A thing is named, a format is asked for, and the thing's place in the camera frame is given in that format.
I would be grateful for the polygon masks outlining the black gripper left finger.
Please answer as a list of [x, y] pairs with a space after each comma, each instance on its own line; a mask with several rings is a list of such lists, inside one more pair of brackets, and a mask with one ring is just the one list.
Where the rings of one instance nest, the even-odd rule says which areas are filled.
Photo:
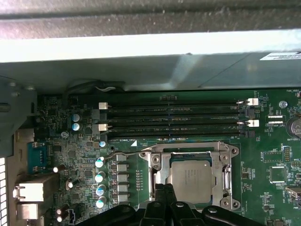
[[90, 219], [92, 226], [163, 226], [166, 217], [166, 185], [155, 185], [155, 200], [137, 210], [118, 205]]

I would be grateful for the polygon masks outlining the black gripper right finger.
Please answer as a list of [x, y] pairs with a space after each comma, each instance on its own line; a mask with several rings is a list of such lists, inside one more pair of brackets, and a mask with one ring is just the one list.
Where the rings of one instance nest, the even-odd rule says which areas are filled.
[[178, 201], [174, 188], [166, 184], [166, 202], [175, 226], [260, 226], [261, 224], [222, 207], [211, 205], [201, 212]]

